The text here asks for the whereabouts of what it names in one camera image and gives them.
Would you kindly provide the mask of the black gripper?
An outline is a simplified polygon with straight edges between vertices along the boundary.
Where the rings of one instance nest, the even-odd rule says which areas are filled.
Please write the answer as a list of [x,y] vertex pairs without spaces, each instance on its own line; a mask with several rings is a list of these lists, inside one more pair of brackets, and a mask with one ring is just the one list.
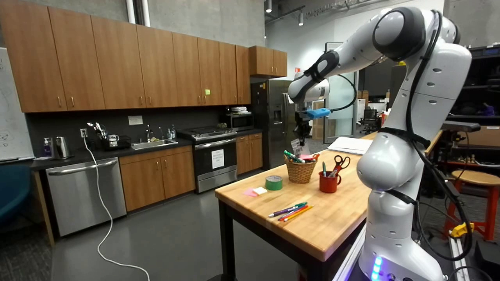
[[308,120],[305,118],[296,120],[296,132],[300,142],[303,142],[310,135],[310,131],[311,131],[311,124]]

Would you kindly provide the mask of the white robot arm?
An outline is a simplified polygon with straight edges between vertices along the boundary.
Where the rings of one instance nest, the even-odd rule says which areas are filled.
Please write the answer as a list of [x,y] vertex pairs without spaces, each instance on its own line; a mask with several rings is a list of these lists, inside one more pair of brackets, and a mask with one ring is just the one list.
[[406,64],[405,79],[375,140],[356,163],[371,188],[358,265],[371,281],[446,281],[436,257],[413,238],[424,149],[442,128],[472,54],[456,25],[436,9],[389,7],[305,70],[308,78],[355,71],[380,57]]

